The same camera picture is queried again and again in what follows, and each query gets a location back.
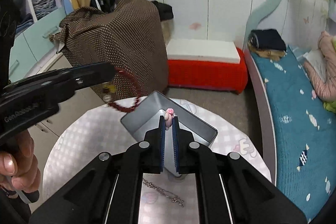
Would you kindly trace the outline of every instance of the silver chain necklace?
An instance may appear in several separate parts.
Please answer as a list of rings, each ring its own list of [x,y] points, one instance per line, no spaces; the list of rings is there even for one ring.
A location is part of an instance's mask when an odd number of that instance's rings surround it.
[[[149,181],[147,181],[145,179],[142,179],[142,183],[145,186],[147,186],[148,188],[152,188],[152,189],[156,190],[161,195],[163,195],[166,198],[168,198],[171,202],[177,203],[178,205],[184,207],[184,200],[182,198],[180,198],[178,195],[175,195],[172,192],[169,192],[169,191],[167,191],[165,189],[162,189],[161,187],[158,187],[158,186],[154,185],[153,183],[151,183],[151,182],[149,182]]]

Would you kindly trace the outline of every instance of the floor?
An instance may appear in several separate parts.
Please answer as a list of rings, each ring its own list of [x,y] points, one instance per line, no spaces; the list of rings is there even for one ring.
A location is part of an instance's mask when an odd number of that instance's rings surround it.
[[[165,94],[170,98],[188,100],[223,117],[248,135],[263,155],[258,107],[251,81],[239,95],[233,92],[179,88],[169,88]]]

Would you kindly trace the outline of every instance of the brown dotted cloth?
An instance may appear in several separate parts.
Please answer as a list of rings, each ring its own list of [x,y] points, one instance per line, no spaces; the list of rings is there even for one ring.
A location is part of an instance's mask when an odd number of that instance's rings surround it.
[[[68,14],[59,24],[61,32],[50,40],[60,40],[72,66],[109,61],[135,76],[143,95],[168,85],[168,64],[159,12],[147,0],[116,0],[109,14],[82,7]],[[111,82],[117,92],[113,100],[135,97],[131,83],[120,75]],[[91,87],[102,98],[102,85]]]

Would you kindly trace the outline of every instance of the red storage box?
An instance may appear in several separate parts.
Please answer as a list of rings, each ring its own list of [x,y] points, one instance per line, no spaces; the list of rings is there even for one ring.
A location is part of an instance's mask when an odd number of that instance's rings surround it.
[[[243,51],[237,48],[239,64],[168,60],[169,86],[207,90],[235,90],[241,93],[247,84],[247,67]]]

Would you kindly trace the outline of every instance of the white tablecloth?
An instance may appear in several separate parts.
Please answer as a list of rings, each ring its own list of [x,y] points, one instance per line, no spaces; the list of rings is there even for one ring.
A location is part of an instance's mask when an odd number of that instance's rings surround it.
[[[222,117],[186,100],[173,99],[218,130],[211,147],[216,153],[240,153],[251,165],[271,181],[270,172],[251,140]],[[120,100],[119,104],[131,106],[133,98]],[[75,121],[54,145],[43,175],[43,199],[48,199],[85,165],[103,151],[112,155],[122,153],[136,143],[120,123],[124,113],[107,106],[86,112]],[[160,175],[144,174],[155,185],[177,194],[184,200],[184,208],[171,203],[155,190],[142,186],[139,224],[195,224],[199,223],[196,183],[194,175],[180,181],[168,171]]]

